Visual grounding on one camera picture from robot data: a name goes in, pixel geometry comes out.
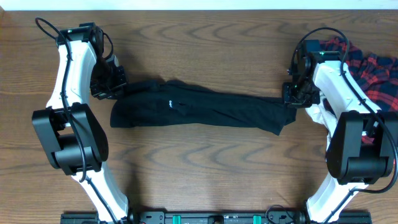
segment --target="plaid shirt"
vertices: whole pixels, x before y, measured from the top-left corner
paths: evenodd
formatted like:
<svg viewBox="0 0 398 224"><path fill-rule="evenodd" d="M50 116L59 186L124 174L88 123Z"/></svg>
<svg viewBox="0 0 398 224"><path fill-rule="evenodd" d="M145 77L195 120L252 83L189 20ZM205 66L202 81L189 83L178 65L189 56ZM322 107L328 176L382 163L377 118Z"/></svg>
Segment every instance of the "plaid shirt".
<svg viewBox="0 0 398 224"><path fill-rule="evenodd" d="M321 41L321 49L345 52L342 38ZM363 57L362 51L349 43L346 63L362 91L383 111L398 111L398 60L396 57Z"/></svg>

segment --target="wall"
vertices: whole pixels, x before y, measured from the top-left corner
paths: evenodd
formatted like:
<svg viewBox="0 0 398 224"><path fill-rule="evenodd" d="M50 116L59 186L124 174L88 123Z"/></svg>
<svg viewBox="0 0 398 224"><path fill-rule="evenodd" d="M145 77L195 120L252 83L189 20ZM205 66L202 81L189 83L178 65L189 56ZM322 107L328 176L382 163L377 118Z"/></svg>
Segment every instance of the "wall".
<svg viewBox="0 0 398 224"><path fill-rule="evenodd" d="M4 10L398 9L398 0L0 0Z"/></svg>

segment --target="white plastic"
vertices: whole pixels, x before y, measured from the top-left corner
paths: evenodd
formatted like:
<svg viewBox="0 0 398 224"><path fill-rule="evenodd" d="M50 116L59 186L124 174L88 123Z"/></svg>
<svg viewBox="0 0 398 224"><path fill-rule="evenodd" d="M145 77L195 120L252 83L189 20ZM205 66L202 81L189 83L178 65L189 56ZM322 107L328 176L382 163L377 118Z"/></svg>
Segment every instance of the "white plastic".
<svg viewBox="0 0 398 224"><path fill-rule="evenodd" d="M67 106L72 103L86 103L90 105L90 80L93 67L96 63L96 55L93 46L89 42L81 40L69 42L72 52L72 61L69 67L66 96ZM58 69L57 81L47 107L53 109L63 108L60 92L62 89L63 75L67 66L67 48L61 45L58 48L60 54L60 66Z"/></svg>
<svg viewBox="0 0 398 224"><path fill-rule="evenodd" d="M331 211L336 209L340 202L347 196L349 190L353 188L365 189L366 187L368 187L368 184L364 183L340 185L334 177L328 174L315 195L307 200L307 211L310 219L318 223L324 222ZM329 222L337 221L340 212L357 193L354 192L354 195L332 216Z"/></svg>
<svg viewBox="0 0 398 224"><path fill-rule="evenodd" d="M81 175L82 173L78 172L76 175L73 175L72 178L79 182ZM109 205L109 208L114 216L118 220L122 219L123 217L127 217L129 209L128 199L120 191L107 163L102 163L101 171L99 172L95 172L93 170L87 171L87 177L91 178L92 183L98 189L98 192L104 198L105 202ZM98 211L99 220L111 222L111 216L87 181L79 184L84 188L91 201L94 203L94 206Z"/></svg>
<svg viewBox="0 0 398 224"><path fill-rule="evenodd" d="M354 78L349 74L347 64L343 65L343 69L346 71L346 77L354 89L362 98L367 99L366 103L375 112L380 110L380 107L369 100L355 82ZM307 108L306 111L314 122L324 124L329 130L328 144L326 147L328 149L330 139L335 132L337 121L342 112L355 110L360 113L369 113L369 111L360 104L357 97L344 81L340 73L339 61L326 61L325 63L318 64L314 70L313 82L321 90L321 103ZM333 116L333 114L325 109L323 105L323 100L325 98L328 100L336 116ZM328 174L315 195L307 200L307 211L310 219L320 223L324 222L331 212L336 209L339 203L347 196L349 190L353 188L365 189L367 186L368 185L364 183L340 185L337 179ZM354 195L346 201L346 203L332 216L329 222L337 221L340 212L357 193L358 192L355 192Z"/></svg>

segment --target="black garment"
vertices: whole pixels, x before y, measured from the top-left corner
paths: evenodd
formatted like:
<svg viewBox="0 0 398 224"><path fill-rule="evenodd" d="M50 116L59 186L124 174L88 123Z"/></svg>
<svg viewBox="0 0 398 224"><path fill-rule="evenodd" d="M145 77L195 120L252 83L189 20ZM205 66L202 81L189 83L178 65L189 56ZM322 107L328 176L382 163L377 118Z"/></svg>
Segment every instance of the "black garment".
<svg viewBox="0 0 398 224"><path fill-rule="evenodd" d="M280 98L256 98L215 91L172 80L132 83L127 95L112 109L112 128L201 123L217 126L261 128L279 135L295 121L296 109Z"/></svg>

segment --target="wooden table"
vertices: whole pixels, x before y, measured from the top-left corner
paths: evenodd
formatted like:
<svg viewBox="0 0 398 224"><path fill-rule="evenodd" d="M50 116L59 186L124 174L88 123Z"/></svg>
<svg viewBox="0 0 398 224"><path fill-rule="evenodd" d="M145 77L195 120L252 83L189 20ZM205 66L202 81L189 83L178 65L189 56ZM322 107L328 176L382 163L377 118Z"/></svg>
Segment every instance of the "wooden table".
<svg viewBox="0 0 398 224"><path fill-rule="evenodd" d="M132 82L178 78L216 91L280 96L296 43L308 31L342 30L365 52L398 55L396 11L5 12L0 30L0 222L59 223L92 211L83 189L49 164L31 124L53 91L59 56L34 24L60 29L96 22ZM331 32L313 34L328 39ZM280 136L256 128L186 124L112 129L112 100L90 99L109 141L109 166L138 208L266 210L301 207L327 173L326 129L299 110ZM385 186L380 180L371 189ZM398 186L359 194L348 208L375 223L398 219Z"/></svg>

